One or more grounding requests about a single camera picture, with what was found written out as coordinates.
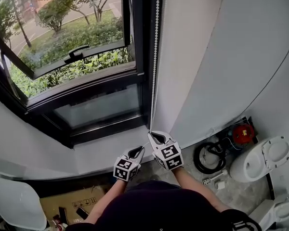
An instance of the open window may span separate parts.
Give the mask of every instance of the open window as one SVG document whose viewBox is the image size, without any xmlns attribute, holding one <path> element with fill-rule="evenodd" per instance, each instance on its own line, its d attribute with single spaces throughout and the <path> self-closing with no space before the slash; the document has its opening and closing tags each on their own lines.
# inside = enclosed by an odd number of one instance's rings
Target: open window
<svg viewBox="0 0 289 231">
<path fill-rule="evenodd" d="M 0 0 L 0 100 L 71 148 L 148 124 L 160 8 Z"/>
</svg>

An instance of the electrical cord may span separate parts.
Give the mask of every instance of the electrical cord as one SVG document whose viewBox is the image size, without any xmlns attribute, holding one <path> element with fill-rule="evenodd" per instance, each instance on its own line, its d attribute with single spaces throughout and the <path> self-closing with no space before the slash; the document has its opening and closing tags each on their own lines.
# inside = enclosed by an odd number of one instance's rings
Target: electrical cord
<svg viewBox="0 0 289 231">
<path fill-rule="evenodd" d="M 205 158 L 204 158 L 204 164 L 201 163 L 200 152 L 202 149 L 205 149 L 205 151 L 210 152 L 219 157 L 219 161 L 218 161 L 216 168 L 205 167 L 204 166 Z M 226 165 L 226 159 L 225 159 L 226 153 L 225 152 L 226 152 L 225 150 L 219 148 L 218 143 L 212 143 L 212 142 L 203 143 L 194 150 L 193 161 L 194 161 L 195 167 L 201 173 L 208 174 L 208 175 L 218 172 L 221 169 L 223 169 Z"/>
</svg>

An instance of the coiled black cable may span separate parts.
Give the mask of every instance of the coiled black cable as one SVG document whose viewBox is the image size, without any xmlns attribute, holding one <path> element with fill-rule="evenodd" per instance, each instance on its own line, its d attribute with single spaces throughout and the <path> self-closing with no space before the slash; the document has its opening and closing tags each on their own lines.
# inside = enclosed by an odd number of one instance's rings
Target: coiled black cable
<svg viewBox="0 0 289 231">
<path fill-rule="evenodd" d="M 221 149 L 218 145 L 219 145 L 219 143 L 207 142 L 207 143 L 203 143 L 203 144 L 199 145 L 194 150 L 194 156 L 193 156 L 194 164 L 195 164 L 195 167 L 201 173 L 209 175 L 209 174 L 213 174 L 217 171 L 220 171 L 221 169 L 223 169 L 225 167 L 225 165 L 226 165 L 226 159 L 225 159 L 226 150 Z M 200 152 L 203 148 L 205 148 L 207 146 L 209 147 L 207 149 L 207 152 L 212 153 L 214 155 L 217 155 L 220 159 L 218 161 L 218 165 L 216 168 L 207 168 L 200 161 Z"/>
</svg>

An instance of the cardboard box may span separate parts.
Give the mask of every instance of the cardboard box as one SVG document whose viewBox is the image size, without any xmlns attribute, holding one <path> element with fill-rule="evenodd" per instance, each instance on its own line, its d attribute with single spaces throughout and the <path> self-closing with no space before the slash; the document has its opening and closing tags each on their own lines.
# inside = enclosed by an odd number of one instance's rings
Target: cardboard box
<svg viewBox="0 0 289 231">
<path fill-rule="evenodd" d="M 52 220 L 55 215 L 59 214 L 59 207 L 66 209 L 68 225 L 71 225 L 83 220 L 76 213 L 77 209 L 81 207 L 87 213 L 90 213 L 97 201 L 105 195 L 106 189 L 106 186 L 96 186 L 94 188 L 41 198 L 40 203 L 50 226 L 54 226 Z"/>
</svg>

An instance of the forearm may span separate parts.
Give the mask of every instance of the forearm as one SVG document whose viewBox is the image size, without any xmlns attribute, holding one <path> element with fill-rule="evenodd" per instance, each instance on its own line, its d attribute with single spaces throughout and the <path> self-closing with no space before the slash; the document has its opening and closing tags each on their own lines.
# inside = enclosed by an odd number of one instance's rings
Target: forearm
<svg viewBox="0 0 289 231">
<path fill-rule="evenodd" d="M 218 211 L 230 209 L 227 205 L 223 204 L 218 197 L 209 188 L 198 182 L 192 177 L 184 168 L 178 167 L 172 171 L 180 184 L 184 189 L 193 190 L 204 196 L 210 204 L 215 207 Z"/>
<path fill-rule="evenodd" d="M 117 180 L 112 188 L 95 204 L 92 211 L 84 222 L 95 224 L 98 218 L 101 216 L 107 205 L 116 197 L 123 194 L 126 188 L 127 182 L 123 180 Z"/>
</svg>

